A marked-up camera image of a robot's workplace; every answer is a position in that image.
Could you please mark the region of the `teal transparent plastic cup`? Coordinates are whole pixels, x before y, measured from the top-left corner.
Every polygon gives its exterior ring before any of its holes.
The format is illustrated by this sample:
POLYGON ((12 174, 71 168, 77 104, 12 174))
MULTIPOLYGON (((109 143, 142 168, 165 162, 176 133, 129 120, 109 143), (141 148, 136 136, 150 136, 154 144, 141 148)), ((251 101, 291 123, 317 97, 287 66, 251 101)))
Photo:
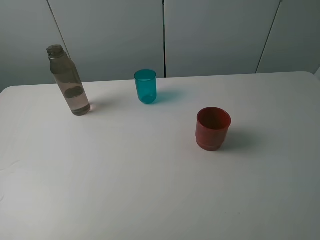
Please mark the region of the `teal transparent plastic cup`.
POLYGON ((157 75, 151 69, 142 69, 134 74, 138 99, 144 104, 152 104, 157 98, 157 75))

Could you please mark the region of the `clear plastic water bottle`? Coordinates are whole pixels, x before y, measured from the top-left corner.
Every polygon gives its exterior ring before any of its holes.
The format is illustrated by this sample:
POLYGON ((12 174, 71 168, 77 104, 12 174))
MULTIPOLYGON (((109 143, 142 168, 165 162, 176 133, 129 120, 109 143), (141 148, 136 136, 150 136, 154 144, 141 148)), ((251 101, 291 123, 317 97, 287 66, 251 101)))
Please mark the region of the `clear plastic water bottle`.
POLYGON ((91 110, 88 97, 74 62, 59 44, 47 49, 50 71, 72 114, 83 116, 91 110))

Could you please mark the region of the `red plastic cup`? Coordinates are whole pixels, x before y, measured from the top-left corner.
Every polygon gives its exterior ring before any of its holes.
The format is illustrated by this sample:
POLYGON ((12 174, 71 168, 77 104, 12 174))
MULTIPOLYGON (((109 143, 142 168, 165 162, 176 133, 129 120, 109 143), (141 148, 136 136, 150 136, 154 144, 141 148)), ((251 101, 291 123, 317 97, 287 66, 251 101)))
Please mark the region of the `red plastic cup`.
POLYGON ((197 114, 195 139, 206 151, 217 151, 224 143, 231 125, 230 115, 218 107, 206 107, 197 114))

